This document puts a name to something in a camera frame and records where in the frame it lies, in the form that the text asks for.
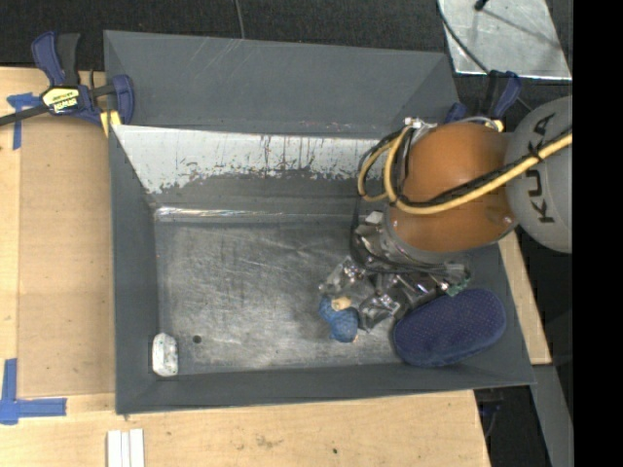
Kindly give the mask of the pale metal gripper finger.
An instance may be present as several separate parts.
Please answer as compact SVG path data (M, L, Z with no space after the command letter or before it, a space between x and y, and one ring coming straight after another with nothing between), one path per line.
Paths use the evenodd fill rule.
M319 284L322 295L335 296L345 292L364 277L365 269L350 255L345 256Z
M359 328L370 332L382 321L393 318L401 310L401 304L389 294L374 295L358 307Z

